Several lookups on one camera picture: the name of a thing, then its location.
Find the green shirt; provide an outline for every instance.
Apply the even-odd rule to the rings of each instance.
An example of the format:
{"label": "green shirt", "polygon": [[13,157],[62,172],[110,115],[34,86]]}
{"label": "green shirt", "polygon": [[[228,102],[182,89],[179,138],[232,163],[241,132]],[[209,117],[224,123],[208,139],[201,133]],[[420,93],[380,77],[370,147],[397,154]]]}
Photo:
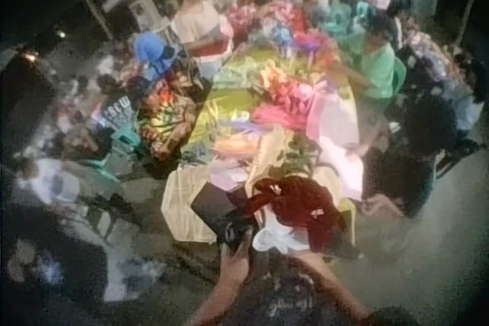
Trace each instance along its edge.
{"label": "green shirt", "polygon": [[365,89],[363,94],[372,98],[390,98],[395,60],[392,46],[387,43],[379,50],[365,55],[364,39],[365,32],[351,34],[340,43],[340,47],[351,57],[351,66],[373,85]]}

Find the table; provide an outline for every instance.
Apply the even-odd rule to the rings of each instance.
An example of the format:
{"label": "table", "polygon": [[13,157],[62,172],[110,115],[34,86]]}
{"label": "table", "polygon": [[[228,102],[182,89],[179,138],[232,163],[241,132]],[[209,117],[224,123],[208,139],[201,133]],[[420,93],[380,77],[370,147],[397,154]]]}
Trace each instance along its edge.
{"label": "table", "polygon": [[[293,80],[301,81],[301,88],[309,88],[313,91],[310,99],[305,98],[305,101],[308,101],[315,116],[313,119],[309,118],[310,115],[306,116],[307,121],[303,126],[296,127],[295,131],[284,129],[276,124],[261,125],[265,126],[262,131],[250,133],[251,136],[257,136],[256,140],[251,138],[248,141],[247,150],[250,151],[253,150],[253,143],[256,142],[252,154],[242,154],[237,157],[231,154],[232,159],[223,160],[221,152],[216,153],[213,144],[221,138],[230,138],[236,133],[234,127],[223,124],[223,121],[231,120],[239,124],[250,117],[252,121],[256,121],[256,111],[264,105],[265,101],[275,107],[281,103],[280,98],[274,99],[274,92],[264,93],[267,87],[264,86],[263,79],[259,78],[264,76],[259,71],[276,73],[285,79],[291,77]],[[226,79],[224,75],[234,76],[234,78],[224,80]],[[330,81],[327,91],[316,93],[313,89],[324,79]],[[280,87],[285,88],[286,84],[285,82]],[[300,115],[300,111],[296,111],[295,115]],[[246,126],[253,130],[255,125]],[[289,151],[289,148],[293,149],[290,142],[296,140],[305,144],[307,147],[305,151],[315,152],[314,160],[304,163],[303,158],[298,154],[302,150]],[[248,196],[252,193],[253,182],[263,175],[271,174],[270,168],[301,174],[304,173],[302,170],[306,166],[308,171],[305,174],[316,181],[324,182],[334,196],[335,204],[341,210],[348,211],[353,239],[352,223],[355,220],[355,208],[350,201],[342,200],[345,197],[344,187],[352,189],[351,184],[355,184],[344,179],[348,164],[336,160],[334,163],[338,165],[331,168],[320,167],[318,163],[323,156],[334,161],[335,156],[338,155],[335,153],[341,150],[342,145],[355,143],[358,143],[355,100],[345,76],[325,72],[323,66],[315,63],[308,66],[306,56],[299,55],[293,60],[282,60],[275,50],[251,47],[246,44],[234,53],[228,64],[217,75],[212,91],[196,121],[196,127],[188,143],[181,148],[183,159],[180,161],[179,169],[172,172],[167,180],[161,211],[176,240],[210,244],[215,241],[215,235],[196,216],[190,204],[202,185],[207,180],[212,180],[217,163],[229,161],[238,163],[239,168],[247,175],[245,181]],[[332,150],[328,152],[321,147]]]}

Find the white cloth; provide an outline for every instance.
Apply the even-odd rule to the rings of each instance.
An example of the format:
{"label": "white cloth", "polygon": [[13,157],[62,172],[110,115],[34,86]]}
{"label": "white cloth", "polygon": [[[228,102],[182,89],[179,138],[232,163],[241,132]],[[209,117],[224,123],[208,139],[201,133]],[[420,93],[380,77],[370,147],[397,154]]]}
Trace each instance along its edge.
{"label": "white cloth", "polygon": [[97,66],[97,70],[101,76],[104,74],[109,74],[111,76],[114,72],[114,57],[112,55],[104,57]]}
{"label": "white cloth", "polygon": [[394,17],[394,21],[396,22],[397,28],[397,49],[400,50],[403,46],[403,26],[401,25],[398,17]]}
{"label": "white cloth", "polygon": [[[23,186],[30,188],[36,196],[46,205],[53,200],[74,202],[79,194],[79,180],[71,173],[61,168],[60,160],[43,158],[36,161],[38,173],[35,179],[22,182]],[[59,194],[53,193],[55,181],[61,179],[62,186]]]}

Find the hand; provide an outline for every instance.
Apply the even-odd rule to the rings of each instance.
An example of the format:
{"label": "hand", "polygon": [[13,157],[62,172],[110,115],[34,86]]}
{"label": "hand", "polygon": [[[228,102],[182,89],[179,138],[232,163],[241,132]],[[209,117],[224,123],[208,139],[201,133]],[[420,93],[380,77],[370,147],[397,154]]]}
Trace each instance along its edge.
{"label": "hand", "polygon": [[363,215],[376,215],[380,209],[385,208],[398,217],[403,217],[404,214],[392,201],[384,194],[376,194],[365,202],[361,203],[360,212]]}
{"label": "hand", "polygon": [[233,255],[226,244],[221,249],[221,275],[219,282],[228,286],[241,286],[250,271],[248,250],[251,245],[252,230],[248,230],[243,242]]}
{"label": "hand", "polygon": [[300,261],[307,269],[321,276],[323,283],[333,285],[338,282],[338,278],[328,268],[320,253],[314,253],[311,250],[295,251],[292,253],[292,257]]}
{"label": "hand", "polygon": [[369,146],[367,144],[351,144],[345,147],[346,156],[358,156],[360,158],[367,154]]}

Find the concrete floor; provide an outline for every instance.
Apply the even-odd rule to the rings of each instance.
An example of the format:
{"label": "concrete floor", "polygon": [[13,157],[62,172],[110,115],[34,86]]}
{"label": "concrete floor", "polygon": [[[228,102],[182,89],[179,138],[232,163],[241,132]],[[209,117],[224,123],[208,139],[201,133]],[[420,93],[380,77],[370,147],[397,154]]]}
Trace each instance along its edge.
{"label": "concrete floor", "polygon": [[[487,131],[484,118],[480,131]],[[451,324],[484,285],[489,265],[489,153],[459,163],[436,183],[417,222],[358,218],[359,261],[338,261],[334,272],[372,309],[402,305],[421,324]],[[142,179],[125,184],[126,197],[143,218],[146,233],[132,241],[138,253],[172,257],[173,242],[160,213],[164,182]],[[215,248],[208,248],[215,253]],[[120,324],[181,324],[205,299],[211,286],[185,270],[174,270],[149,295],[115,311]]]}

